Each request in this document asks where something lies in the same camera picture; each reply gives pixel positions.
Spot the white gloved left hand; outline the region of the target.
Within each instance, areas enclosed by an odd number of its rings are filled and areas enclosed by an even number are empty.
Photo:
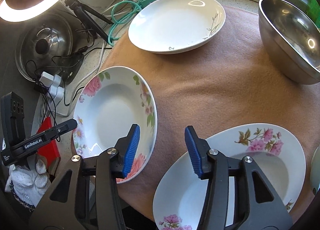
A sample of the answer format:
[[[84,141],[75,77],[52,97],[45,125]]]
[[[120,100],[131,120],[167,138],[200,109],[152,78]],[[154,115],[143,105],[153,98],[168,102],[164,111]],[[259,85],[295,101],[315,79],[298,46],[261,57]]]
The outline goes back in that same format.
[[[50,186],[47,172],[47,159],[39,155],[27,158],[27,165],[9,166],[9,176],[5,185],[5,192],[24,207],[34,209]]]

